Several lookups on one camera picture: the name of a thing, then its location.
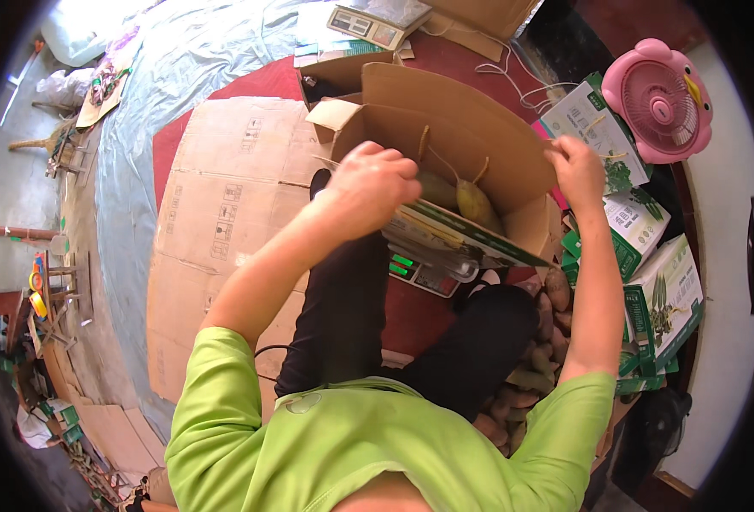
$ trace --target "yellow beak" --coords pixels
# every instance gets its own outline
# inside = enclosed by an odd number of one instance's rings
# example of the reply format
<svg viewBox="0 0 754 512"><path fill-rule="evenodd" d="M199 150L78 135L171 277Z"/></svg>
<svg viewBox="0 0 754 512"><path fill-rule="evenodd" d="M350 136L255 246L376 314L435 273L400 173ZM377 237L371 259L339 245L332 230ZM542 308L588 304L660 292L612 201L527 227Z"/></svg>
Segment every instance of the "yellow beak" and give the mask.
<svg viewBox="0 0 754 512"><path fill-rule="evenodd" d="M699 107L702 106L701 103L701 90L698 88L695 82L690 80L690 77L687 75L683 76L684 82L687 84L687 92L690 93L690 96L692 99L696 100L696 103Z"/></svg>

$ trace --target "red pipe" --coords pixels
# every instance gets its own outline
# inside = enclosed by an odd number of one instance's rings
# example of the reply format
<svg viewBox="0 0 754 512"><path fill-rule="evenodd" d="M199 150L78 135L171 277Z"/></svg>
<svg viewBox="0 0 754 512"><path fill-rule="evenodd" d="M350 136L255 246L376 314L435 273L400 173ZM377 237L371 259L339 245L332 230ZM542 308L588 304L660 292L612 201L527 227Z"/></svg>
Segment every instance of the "red pipe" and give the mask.
<svg viewBox="0 0 754 512"><path fill-rule="evenodd" d="M10 228L0 226L0 237L17 237L19 239L29 240L52 240L57 231L52 230L31 230L30 228Z"/></svg>

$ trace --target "person's right hand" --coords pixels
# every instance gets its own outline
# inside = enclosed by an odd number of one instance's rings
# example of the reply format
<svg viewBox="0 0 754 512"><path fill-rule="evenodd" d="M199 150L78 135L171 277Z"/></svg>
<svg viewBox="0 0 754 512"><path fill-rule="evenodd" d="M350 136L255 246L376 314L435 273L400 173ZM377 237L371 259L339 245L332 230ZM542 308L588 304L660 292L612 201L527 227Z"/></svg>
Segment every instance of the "person's right hand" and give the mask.
<svg viewBox="0 0 754 512"><path fill-rule="evenodd" d="M416 174L416 163L398 150L366 141L342 159L312 202L343 240L358 239L382 228L402 203L419 198Z"/></svg>
<svg viewBox="0 0 754 512"><path fill-rule="evenodd" d="M556 168L559 190L576 216L602 210L605 168L599 156L578 138L562 135L545 150L545 157Z"/></svg>

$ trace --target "fan center cap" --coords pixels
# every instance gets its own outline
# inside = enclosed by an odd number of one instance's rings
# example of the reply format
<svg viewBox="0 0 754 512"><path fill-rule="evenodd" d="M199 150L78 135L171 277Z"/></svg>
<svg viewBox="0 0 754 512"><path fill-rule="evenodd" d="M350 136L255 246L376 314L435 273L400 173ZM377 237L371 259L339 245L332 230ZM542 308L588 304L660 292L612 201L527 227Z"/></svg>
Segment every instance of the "fan center cap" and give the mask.
<svg viewBox="0 0 754 512"><path fill-rule="evenodd" d="M649 100L649 111L653 113L653 119L662 125L672 123L672 108L670 103L661 96L654 96Z"/></svg>

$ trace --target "pile of sweet potatoes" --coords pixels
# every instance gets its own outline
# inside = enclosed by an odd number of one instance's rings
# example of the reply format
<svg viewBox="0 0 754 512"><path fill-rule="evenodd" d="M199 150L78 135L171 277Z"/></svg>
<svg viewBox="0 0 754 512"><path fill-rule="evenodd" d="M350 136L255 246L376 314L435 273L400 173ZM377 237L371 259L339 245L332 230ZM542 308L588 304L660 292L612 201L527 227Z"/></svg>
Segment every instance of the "pile of sweet potatoes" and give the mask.
<svg viewBox="0 0 754 512"><path fill-rule="evenodd" d="M514 371L485 402L474 427L510 457L522 444L527 413L547 396L559 380L568 353L573 312L565 273L550 269L544 287L534 275L517 286L528 291L539 310L536 339L531 340Z"/></svg>

